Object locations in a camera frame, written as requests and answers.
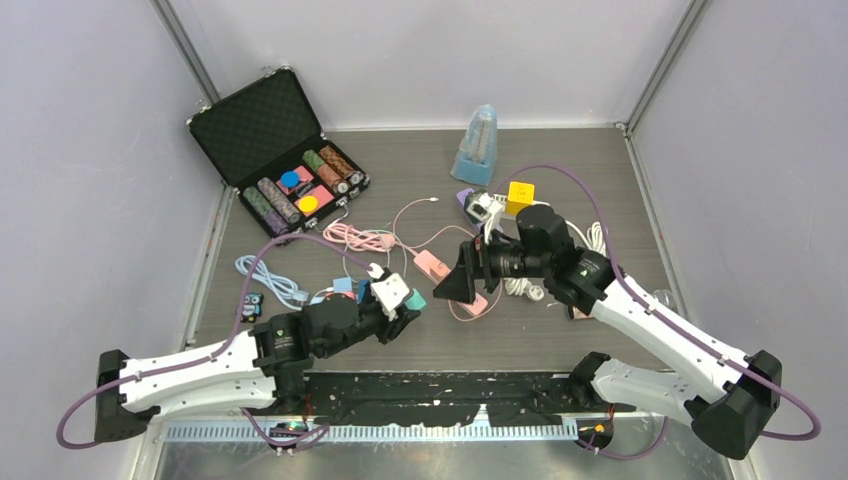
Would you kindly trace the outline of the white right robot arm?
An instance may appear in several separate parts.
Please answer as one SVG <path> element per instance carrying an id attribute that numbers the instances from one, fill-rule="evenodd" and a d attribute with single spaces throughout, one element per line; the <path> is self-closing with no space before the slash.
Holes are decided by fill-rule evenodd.
<path id="1" fill-rule="evenodd" d="M 671 367 L 660 373 L 607 354 L 588 354 L 571 372 L 571 397 L 584 410 L 626 404 L 691 428 L 715 452 L 746 458 L 776 412 L 782 364 L 761 350 L 748 355 L 686 322 L 606 256 L 574 244 L 566 221 L 547 205 L 521 210 L 518 235 L 499 231 L 461 243 L 456 266 L 434 288 L 439 299 L 468 303 L 483 281 L 531 278 L 560 303 L 635 340 Z"/>

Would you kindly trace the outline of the orange pink charger plug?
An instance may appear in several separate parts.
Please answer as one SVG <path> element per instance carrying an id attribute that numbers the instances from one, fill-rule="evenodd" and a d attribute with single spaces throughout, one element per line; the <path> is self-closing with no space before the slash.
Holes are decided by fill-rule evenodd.
<path id="1" fill-rule="evenodd" d="M 430 275 L 437 281 L 443 279 L 450 272 L 450 269 L 440 261 L 430 262 L 428 264 L 428 270 Z"/>

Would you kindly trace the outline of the teal charger plug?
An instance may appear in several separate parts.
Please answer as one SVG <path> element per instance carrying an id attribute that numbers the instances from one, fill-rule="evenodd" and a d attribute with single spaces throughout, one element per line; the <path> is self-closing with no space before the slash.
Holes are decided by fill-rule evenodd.
<path id="1" fill-rule="evenodd" d="M 413 311 L 422 311 L 427 302 L 417 289 L 412 289 L 411 295 L 405 300 L 404 306 Z"/>

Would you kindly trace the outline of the dark blue cube socket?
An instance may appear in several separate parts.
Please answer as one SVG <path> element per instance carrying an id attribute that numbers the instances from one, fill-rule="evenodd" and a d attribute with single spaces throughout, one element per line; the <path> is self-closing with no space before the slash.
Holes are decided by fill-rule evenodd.
<path id="1" fill-rule="evenodd" d="M 369 291 L 369 286 L 369 280 L 359 280 L 357 282 L 356 299 L 358 304 L 361 304 L 365 300 Z"/>

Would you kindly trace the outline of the yellow cube socket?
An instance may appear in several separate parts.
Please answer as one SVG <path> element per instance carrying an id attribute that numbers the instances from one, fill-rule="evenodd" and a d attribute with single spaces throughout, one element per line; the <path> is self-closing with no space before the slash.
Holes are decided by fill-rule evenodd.
<path id="1" fill-rule="evenodd" d="M 532 183 L 511 181 L 508 186 L 505 202 L 505 212 L 517 215 L 526 207 L 532 206 L 535 200 L 535 185 Z"/>

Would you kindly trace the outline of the light blue charger plug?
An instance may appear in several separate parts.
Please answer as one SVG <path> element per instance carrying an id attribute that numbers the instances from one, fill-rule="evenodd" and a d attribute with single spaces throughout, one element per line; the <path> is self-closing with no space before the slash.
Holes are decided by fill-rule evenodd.
<path id="1" fill-rule="evenodd" d="M 350 277 L 335 278 L 332 281 L 332 292 L 334 294 L 354 297 L 354 282 Z"/>

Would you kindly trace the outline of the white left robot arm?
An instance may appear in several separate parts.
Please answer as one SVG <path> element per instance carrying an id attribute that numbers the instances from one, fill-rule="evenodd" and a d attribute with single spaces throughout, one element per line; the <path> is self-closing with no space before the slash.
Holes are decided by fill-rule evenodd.
<path id="1" fill-rule="evenodd" d="M 332 295 L 300 311 L 278 314 L 219 344 L 158 358 L 101 354 L 94 439 L 117 442 L 166 418 L 246 409 L 252 414 L 305 413 L 305 371 L 371 337 L 387 344 L 417 319 L 418 292 L 393 302 L 387 314 L 367 293 L 360 301 Z"/>

